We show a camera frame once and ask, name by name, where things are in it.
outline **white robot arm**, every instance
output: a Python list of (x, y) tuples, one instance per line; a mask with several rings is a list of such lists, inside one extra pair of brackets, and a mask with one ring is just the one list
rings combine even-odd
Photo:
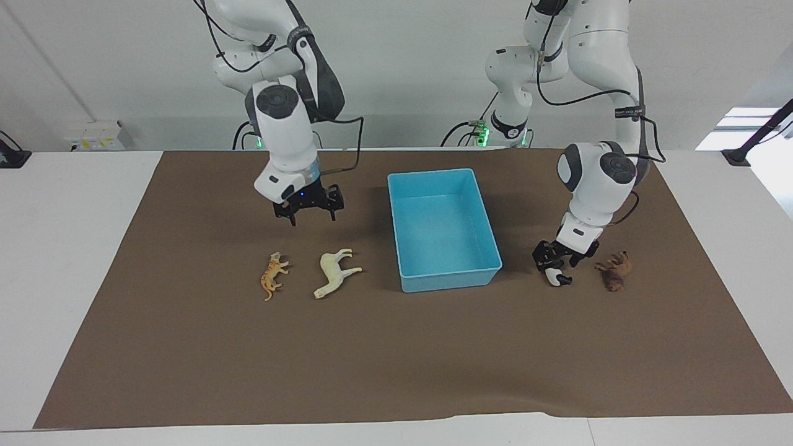
[(561, 79), (569, 69), (600, 90), (595, 95), (608, 94), (614, 103), (616, 140), (571, 144), (559, 159), (559, 178), (573, 199), (556, 240), (543, 240), (533, 252), (537, 268), (554, 286), (573, 281), (562, 274), (562, 257), (572, 256), (575, 267), (593, 256), (603, 228), (649, 170), (642, 75), (628, 50), (628, 5), (629, 0), (533, 0), (524, 25), (528, 45), (502, 48), (488, 58), (488, 77), (500, 92), (491, 135), (508, 145), (526, 131), (527, 83), (537, 83), (551, 105), (585, 100), (555, 103), (542, 93), (539, 84)]
[(292, 225), (294, 214), (309, 207), (328, 210), (335, 220), (344, 201), (338, 186), (322, 186), (311, 124), (336, 119), (344, 95), (311, 29), (291, 0), (214, 2), (231, 25), (228, 34), (249, 42), (222, 52), (215, 73), (245, 94), (250, 122), (270, 152), (255, 189)]

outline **blue tray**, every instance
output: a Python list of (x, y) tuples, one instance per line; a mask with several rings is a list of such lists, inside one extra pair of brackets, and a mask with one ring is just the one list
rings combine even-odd
[(487, 285), (501, 269), (471, 169), (389, 175), (402, 291)]

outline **black cable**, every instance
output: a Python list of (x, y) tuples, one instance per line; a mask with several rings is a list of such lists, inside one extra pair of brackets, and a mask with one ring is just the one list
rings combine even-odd
[[(202, 12), (202, 13), (204, 13), (204, 14), (206, 14), (206, 15), (209, 15), (209, 13), (208, 13), (208, 12), (207, 12), (207, 10), (206, 10), (206, 4), (205, 4), (204, 6), (201, 6), (201, 4), (200, 4), (200, 3), (198, 3), (198, 0), (193, 0), (193, 4), (195, 4), (195, 6), (197, 6), (197, 7), (198, 7), (198, 9), (199, 9), (199, 10), (201, 10), (201, 12)], [(218, 31), (220, 31), (221, 33), (223, 33), (223, 34), (224, 34), (226, 37), (228, 37), (229, 39), (233, 39), (233, 40), (236, 40), (236, 41), (238, 41), (238, 42), (244, 42), (244, 40), (242, 40), (242, 39), (238, 39), (237, 37), (234, 37), (234, 36), (232, 36), (232, 35), (231, 35), (231, 34), (229, 34), (229, 33), (228, 33), (228, 32), (227, 32), (225, 29), (223, 29), (222, 27), (220, 27), (220, 25), (218, 25), (218, 24), (217, 24), (217, 22), (215, 21), (215, 19), (213, 19), (213, 18), (211, 18), (211, 17), (210, 17), (210, 18), (209, 18), (209, 20), (212, 22), (212, 24), (213, 24), (213, 25), (215, 25), (215, 28), (217, 28), (217, 30), (218, 30)]]
[(256, 136), (257, 138), (259, 137), (259, 135), (257, 135), (256, 133), (253, 133), (253, 132), (245, 133), (243, 135), (243, 139), (240, 141), (241, 142), (240, 146), (242, 146), (243, 150), (245, 150), (245, 137), (246, 136)]
[(777, 136), (781, 135), (782, 133), (785, 133), (785, 131), (788, 130), (791, 127), (791, 125), (793, 125), (793, 121), (788, 122), (787, 125), (785, 125), (784, 129), (781, 129), (779, 133), (777, 133), (774, 136), (771, 136), (767, 140), (760, 141), (759, 143), (757, 143), (757, 145), (765, 144), (765, 143), (769, 142), (770, 140), (776, 138)]
[(625, 156), (627, 156), (628, 158), (639, 158), (640, 160), (651, 160), (651, 161), (655, 161), (656, 163), (666, 163), (666, 156), (664, 156), (664, 153), (661, 151), (661, 146), (658, 144), (658, 124), (656, 124), (656, 122), (653, 121), (652, 119), (643, 116), (642, 116), (642, 121), (647, 121), (653, 126), (655, 150), (658, 152), (658, 155), (661, 157), (661, 159), (659, 160), (658, 158), (653, 158), (650, 155), (642, 155), (640, 153), (627, 153)]
[[(490, 110), (490, 107), (492, 107), (493, 103), (496, 101), (497, 96), (498, 96), (498, 91), (493, 95), (493, 99), (490, 99), (490, 103), (488, 104), (488, 106), (485, 107), (485, 111), (482, 112), (482, 116), (479, 117), (479, 121), (485, 119), (485, 115), (488, 114), (488, 110)], [(468, 140), (465, 142), (465, 145), (467, 146), (470, 142), (471, 142), (471, 138), (469, 137)]]
[(320, 113), (320, 111), (317, 110), (316, 107), (314, 107), (312, 105), (305, 104), (305, 106), (306, 106), (307, 109), (311, 110), (312, 113), (314, 113), (316, 116), (321, 117), (325, 121), (332, 122), (333, 124), (354, 124), (355, 122), (358, 122), (358, 148), (355, 151), (355, 163), (352, 165), (352, 167), (343, 167), (343, 168), (338, 168), (338, 169), (330, 169), (330, 170), (327, 170), (327, 171), (324, 171), (324, 172), (320, 172), (320, 175), (338, 174), (338, 173), (341, 173), (341, 172), (353, 171), (356, 168), (358, 168), (358, 164), (361, 162), (361, 140), (363, 139), (364, 117), (363, 116), (359, 116), (359, 117), (356, 117), (355, 119), (349, 119), (349, 120), (332, 119), (332, 118), (327, 117), (327, 116), (323, 115), (322, 113)]
[(22, 148), (22, 146), (20, 146), (20, 145), (19, 145), (19, 143), (18, 143), (18, 142), (16, 142), (16, 140), (15, 140), (14, 138), (12, 138), (12, 137), (11, 137), (11, 135), (9, 135), (8, 133), (6, 133), (6, 132), (3, 132), (2, 130), (0, 130), (0, 135), (3, 135), (3, 136), (5, 136), (5, 137), (6, 137), (6, 138), (7, 138), (9, 141), (11, 141), (11, 142), (13, 143), (13, 145), (17, 146), (17, 149), (19, 149), (19, 150), (18, 150), (19, 152), (24, 152), (24, 151), (25, 151), (25, 150)]
[(636, 202), (634, 203), (634, 207), (630, 208), (628, 213), (625, 214), (625, 217), (622, 217), (622, 218), (620, 218), (619, 220), (617, 220), (617, 221), (615, 221), (613, 223), (609, 223), (608, 224), (609, 226), (616, 226), (616, 225), (619, 225), (620, 223), (622, 223), (623, 221), (627, 220), (628, 217), (630, 217), (630, 215), (633, 214), (633, 212), (639, 206), (639, 194), (635, 190), (632, 190), (630, 192), (630, 194), (636, 197)]
[(325, 146), (322, 145), (322, 137), (320, 136), (320, 134), (316, 130), (312, 130), (312, 132), (314, 132), (314, 134), (316, 135), (316, 139), (320, 140), (320, 148), (325, 148)]
[(446, 136), (443, 137), (443, 141), (441, 141), (441, 147), (446, 145), (446, 141), (449, 140), (449, 137), (452, 135), (452, 133), (456, 132), (457, 129), (465, 127), (466, 125), (470, 125), (470, 123), (468, 121), (461, 122), (461, 123), (455, 125), (451, 130), (449, 130), (449, 132), (446, 134)]
[(477, 135), (476, 132), (466, 133), (465, 135), (460, 137), (460, 141), (457, 142), (457, 146), (458, 147), (462, 146), (462, 140), (464, 140), (466, 136), (468, 137), (468, 140), (471, 140), (471, 137), (476, 135)]
[(249, 121), (243, 122), (239, 128), (237, 129), (237, 133), (234, 133), (234, 142), (232, 143), (232, 150), (237, 149), (237, 141), (239, 140), (239, 135), (243, 132), (245, 127), (249, 126), (251, 123)]
[[(546, 42), (548, 41), (548, 35), (550, 34), (551, 28), (554, 26), (554, 19), (556, 16), (559, 15), (558, 8), (554, 10), (554, 15), (551, 16), (550, 21), (548, 22), (548, 29), (546, 29), (545, 36), (542, 38), (542, 44), (540, 45), (540, 52), (545, 54)], [(542, 84), (540, 83), (540, 73), (542, 72), (542, 63), (538, 63), (537, 65), (537, 92), (540, 93), (540, 97), (543, 101), (546, 102), (549, 106), (570, 106), (572, 104), (577, 104), (578, 102), (587, 101), (592, 98), (597, 98), (598, 96), (604, 96), (606, 94), (612, 93), (620, 93), (620, 94), (627, 94), (628, 96), (633, 97), (632, 94), (628, 90), (605, 90), (599, 91), (597, 93), (592, 93), (589, 96), (584, 96), (583, 98), (573, 99), (572, 101), (565, 101), (565, 102), (552, 102), (548, 98), (546, 98), (545, 94), (542, 93)]]
[(529, 140), (529, 146), (527, 148), (531, 148), (531, 145), (534, 143), (534, 129), (528, 129), (527, 132), (531, 132), (531, 140)]
[[(212, 27), (212, 18), (209, 16), (209, 11), (207, 11), (207, 9), (206, 9), (206, 0), (201, 0), (201, 5), (204, 6), (203, 12), (204, 12), (204, 16), (206, 17), (206, 26), (207, 26), (207, 28), (209, 28), (209, 36), (212, 37), (212, 43), (215, 45), (215, 49), (217, 50), (217, 56), (216, 57), (221, 58), (226, 63), (226, 65), (228, 65), (228, 67), (231, 68), (232, 71), (235, 71), (237, 73), (248, 73), (249, 71), (252, 71), (254, 68), (256, 68), (262, 62), (261, 60), (257, 60), (250, 67), (240, 70), (239, 68), (237, 68), (234, 65), (232, 65), (232, 63), (229, 62), (228, 59), (226, 59), (226, 53), (223, 51), (222, 48), (220, 48), (220, 44), (217, 43), (217, 37), (215, 36), (215, 30)], [(280, 51), (283, 48), (286, 48), (286, 46), (280, 47), (280, 48), (276, 48), (275, 51)]]

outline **black stand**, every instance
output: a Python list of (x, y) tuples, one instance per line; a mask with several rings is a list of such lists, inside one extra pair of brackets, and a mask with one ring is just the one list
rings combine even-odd
[(18, 169), (28, 162), (32, 153), (28, 150), (13, 150), (4, 140), (0, 140), (0, 155), (5, 161), (0, 161), (0, 169)]
[(771, 116), (771, 119), (765, 123), (752, 137), (749, 138), (741, 148), (734, 150), (722, 150), (722, 155), (727, 158), (727, 162), (733, 166), (750, 167), (749, 161), (746, 160), (746, 155), (749, 151), (758, 145), (763, 138), (765, 138), (776, 126), (781, 124), (786, 117), (793, 113), (793, 99), (787, 102), (779, 111)]

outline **animal figurine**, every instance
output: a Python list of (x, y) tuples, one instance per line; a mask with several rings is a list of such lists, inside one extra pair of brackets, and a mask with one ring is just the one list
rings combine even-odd
[(274, 252), (272, 256), (270, 256), (270, 263), (267, 264), (267, 271), (264, 271), (262, 275), (262, 288), (267, 292), (267, 298), (264, 299), (264, 302), (272, 299), (273, 293), (283, 286), (283, 283), (275, 282), (275, 276), (278, 275), (278, 273), (289, 274), (289, 271), (284, 269), (284, 267), (287, 266), (289, 266), (289, 262), (281, 263), (280, 252)]
[(339, 262), (344, 257), (352, 257), (352, 249), (342, 249), (336, 254), (323, 254), (320, 258), (320, 267), (328, 277), (328, 284), (314, 291), (314, 298), (321, 299), (339, 289), (344, 279), (356, 272), (363, 271), (362, 268), (352, 268), (342, 271)]
[(634, 269), (634, 265), (625, 251), (612, 254), (606, 263), (595, 263), (595, 269), (600, 271), (606, 289), (615, 292), (625, 288), (625, 276)]

